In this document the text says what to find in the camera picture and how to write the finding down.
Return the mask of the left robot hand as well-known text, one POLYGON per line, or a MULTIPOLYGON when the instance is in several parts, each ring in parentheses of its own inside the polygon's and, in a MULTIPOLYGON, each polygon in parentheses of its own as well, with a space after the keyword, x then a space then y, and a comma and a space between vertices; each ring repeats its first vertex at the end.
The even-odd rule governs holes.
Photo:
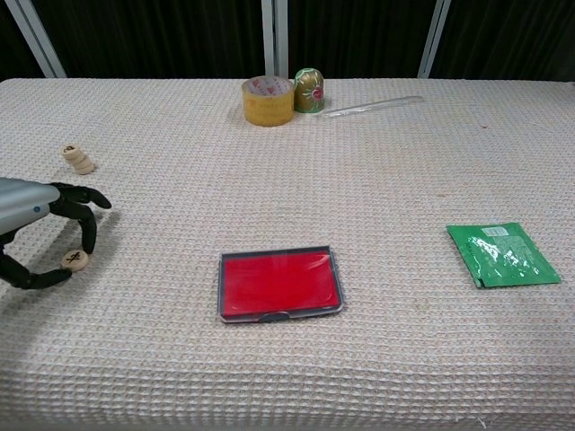
MULTIPOLYGON (((48 215, 76 220, 82 230, 82 250, 93 253, 97 223, 89 205, 110 209, 111 202, 97 189, 61 182, 40 183, 1 179, 1 246, 11 243, 25 226, 48 215)), ((1 279, 21 290, 43 290, 68 280, 68 269, 36 274, 5 252, 1 253, 1 279)))

